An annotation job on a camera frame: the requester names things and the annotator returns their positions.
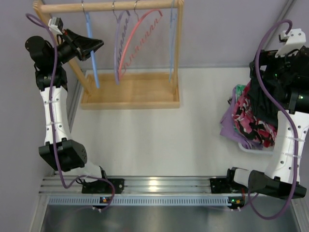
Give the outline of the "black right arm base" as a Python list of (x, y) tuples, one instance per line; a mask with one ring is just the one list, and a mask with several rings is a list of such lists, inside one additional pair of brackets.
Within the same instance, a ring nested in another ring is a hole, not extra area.
[(231, 185), (226, 178), (211, 178), (210, 187), (212, 194), (232, 193)]

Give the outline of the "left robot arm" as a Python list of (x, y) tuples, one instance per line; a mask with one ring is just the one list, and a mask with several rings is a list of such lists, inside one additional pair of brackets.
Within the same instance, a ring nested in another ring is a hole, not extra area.
[(85, 147), (73, 140), (67, 118), (67, 75), (62, 67), (72, 58), (81, 61), (101, 48), (100, 39), (87, 38), (65, 29), (57, 35), (60, 44), (51, 45), (40, 36), (32, 36), (25, 48), (34, 61), (36, 85), (45, 110), (46, 136), (39, 147), (40, 157), (59, 173), (76, 170), (86, 182), (106, 177), (104, 170), (88, 161)]

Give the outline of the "blue plastic hanger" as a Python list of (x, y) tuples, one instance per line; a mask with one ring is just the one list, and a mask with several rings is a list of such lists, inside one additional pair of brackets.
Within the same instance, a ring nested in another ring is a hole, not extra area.
[[(81, 4), (82, 4), (83, 13), (84, 13), (84, 16), (85, 16), (85, 19), (86, 19), (87, 35), (88, 35), (89, 38), (92, 38), (93, 34), (92, 34), (90, 14), (85, 11), (85, 9), (84, 9), (84, 1), (83, 0), (81, 1)], [(97, 71), (97, 63), (96, 63), (95, 52), (91, 51), (90, 55), (91, 55), (91, 62), (92, 62), (92, 67), (93, 67), (93, 75), (94, 75), (96, 87), (97, 87), (97, 89), (99, 89), (100, 88), (100, 83), (99, 83), (99, 79), (98, 79), (98, 71)]]

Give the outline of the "black trousers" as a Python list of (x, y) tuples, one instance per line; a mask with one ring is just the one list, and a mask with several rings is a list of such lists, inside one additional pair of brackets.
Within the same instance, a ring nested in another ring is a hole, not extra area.
[[(275, 58), (276, 50), (262, 50), (259, 58), (259, 66), (266, 66), (266, 69), (260, 71), (264, 86), (269, 94), (277, 102), (284, 105), (287, 102), (287, 88), (291, 83), (289, 80), (288, 62), (284, 58)], [(278, 126), (278, 108), (266, 96), (260, 87), (255, 71), (255, 61), (252, 61), (250, 67), (250, 90), (247, 93), (251, 101), (253, 115), (273, 126)]]

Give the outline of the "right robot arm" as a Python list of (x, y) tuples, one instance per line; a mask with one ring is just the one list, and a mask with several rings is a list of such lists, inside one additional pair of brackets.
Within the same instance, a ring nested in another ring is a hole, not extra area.
[(261, 97), (277, 107), (278, 130), (272, 159), (264, 172), (233, 167), (228, 170), (230, 182), (279, 199), (305, 197), (300, 185), (298, 166), (306, 135), (309, 133), (309, 49), (305, 46), (285, 55), (262, 51), (258, 59), (267, 92)]

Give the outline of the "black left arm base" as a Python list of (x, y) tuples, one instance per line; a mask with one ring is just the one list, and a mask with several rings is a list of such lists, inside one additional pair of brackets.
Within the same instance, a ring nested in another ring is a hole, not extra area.
[[(121, 194), (124, 190), (125, 180), (122, 178), (112, 178), (108, 179), (109, 182), (115, 188), (115, 194)], [(79, 179), (78, 184), (82, 185), (82, 193), (84, 194), (111, 194), (112, 186), (104, 181), (95, 180), (93, 182), (85, 182), (84, 180)]]

